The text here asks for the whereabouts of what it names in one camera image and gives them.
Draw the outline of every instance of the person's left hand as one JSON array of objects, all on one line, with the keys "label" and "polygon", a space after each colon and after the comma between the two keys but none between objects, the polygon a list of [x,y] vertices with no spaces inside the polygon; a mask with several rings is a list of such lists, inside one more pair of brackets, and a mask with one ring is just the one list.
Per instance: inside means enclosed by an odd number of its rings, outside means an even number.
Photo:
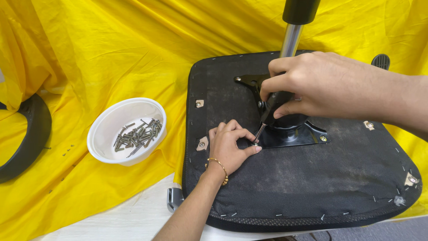
[{"label": "person's left hand", "polygon": [[[239,138],[245,137],[254,141],[256,137],[247,129],[243,129],[236,120],[231,120],[227,124],[221,122],[218,127],[209,131],[209,135],[210,157],[223,164],[227,175],[236,171],[249,156],[262,150],[259,146],[250,146],[243,150],[238,148],[236,141]],[[216,161],[211,160],[209,167],[215,168],[219,175],[224,175],[223,169]]]}]

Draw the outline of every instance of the fingernail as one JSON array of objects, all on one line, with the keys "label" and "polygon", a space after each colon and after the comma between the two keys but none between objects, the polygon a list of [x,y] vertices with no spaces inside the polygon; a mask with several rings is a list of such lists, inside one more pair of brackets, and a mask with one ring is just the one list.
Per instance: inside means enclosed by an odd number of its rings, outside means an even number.
[{"label": "fingernail", "polygon": [[276,114],[274,114],[273,115],[273,117],[275,118],[275,119],[278,119],[278,118],[280,118],[280,117],[283,117],[284,115],[283,114],[281,114],[281,113],[276,113]]}]

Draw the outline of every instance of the screw head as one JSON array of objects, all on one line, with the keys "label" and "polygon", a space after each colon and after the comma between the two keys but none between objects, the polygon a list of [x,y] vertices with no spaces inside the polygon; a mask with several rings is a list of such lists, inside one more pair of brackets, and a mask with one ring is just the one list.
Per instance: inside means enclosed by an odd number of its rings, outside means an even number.
[{"label": "screw head", "polygon": [[414,184],[419,183],[419,180],[414,176],[410,176],[408,179],[409,179],[409,181],[411,181]]}]

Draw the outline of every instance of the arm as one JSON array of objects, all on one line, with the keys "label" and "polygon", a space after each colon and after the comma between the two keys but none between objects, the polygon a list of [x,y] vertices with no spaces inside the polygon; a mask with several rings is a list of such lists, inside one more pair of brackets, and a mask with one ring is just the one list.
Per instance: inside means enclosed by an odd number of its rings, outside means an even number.
[{"label": "arm", "polygon": [[271,78],[260,95],[296,93],[274,117],[309,116],[368,119],[401,127],[428,141],[428,76],[402,75],[335,53],[313,52],[269,63]]},{"label": "arm", "polygon": [[[238,138],[250,141],[256,138],[247,129],[243,129],[235,120],[209,131],[210,157],[220,161],[230,175],[236,171],[247,157],[258,153],[261,147],[248,147],[241,150],[236,145]],[[223,168],[210,160],[207,170],[201,175],[192,193],[184,200],[168,222],[153,239],[159,240],[199,240],[205,222],[211,210],[214,198],[225,178]]]}]

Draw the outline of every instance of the black fabric underside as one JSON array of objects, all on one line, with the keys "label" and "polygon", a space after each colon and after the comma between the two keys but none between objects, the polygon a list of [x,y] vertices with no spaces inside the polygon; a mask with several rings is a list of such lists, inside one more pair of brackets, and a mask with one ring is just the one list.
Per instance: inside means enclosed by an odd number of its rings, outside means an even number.
[{"label": "black fabric underside", "polygon": [[[196,151],[200,138],[231,119],[253,133],[259,127],[253,94],[233,77],[269,73],[268,63],[278,55],[222,56],[192,67],[182,181],[185,198],[209,157],[209,147]],[[203,107],[196,108],[197,99],[204,100]],[[237,232],[362,226],[396,216],[419,198],[422,182],[407,191],[404,186],[409,170],[421,177],[417,167],[381,123],[373,122],[375,129],[370,131],[365,120],[311,117],[309,121],[326,130],[331,142],[269,148],[248,158],[220,188],[208,225]],[[249,142],[239,139],[238,146],[246,148]],[[406,206],[388,202],[395,196],[402,196]]]}]

